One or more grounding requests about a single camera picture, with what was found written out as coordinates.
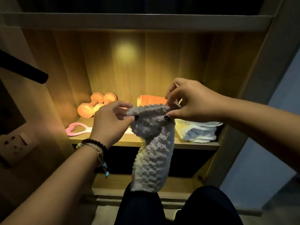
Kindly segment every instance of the white folded towel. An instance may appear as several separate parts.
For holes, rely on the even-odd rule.
[[[221,122],[194,122],[175,119],[175,129],[181,139],[195,143],[209,143],[217,137],[215,132]]]

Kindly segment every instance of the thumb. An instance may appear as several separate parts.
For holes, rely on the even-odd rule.
[[[183,109],[184,107],[179,110],[171,110],[166,114],[166,116],[169,116],[171,119],[175,119],[175,118],[183,119],[184,118]]]
[[[122,120],[121,122],[126,128],[128,128],[130,124],[134,122],[134,117],[133,116],[125,117],[125,119]]]

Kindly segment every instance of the black pants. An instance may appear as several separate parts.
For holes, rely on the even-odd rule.
[[[173,224],[243,224],[229,198],[214,186],[196,189],[176,214]],[[167,224],[157,193],[130,191],[127,186],[115,225]]]

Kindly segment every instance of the wall socket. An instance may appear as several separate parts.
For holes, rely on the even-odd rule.
[[[26,122],[11,133],[0,136],[0,155],[13,166],[37,145],[38,140],[31,126]]]

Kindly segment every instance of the orange cloth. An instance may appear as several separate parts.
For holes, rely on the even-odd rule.
[[[137,98],[137,106],[146,106],[153,104],[166,104],[167,100],[164,97],[154,95],[141,95]]]

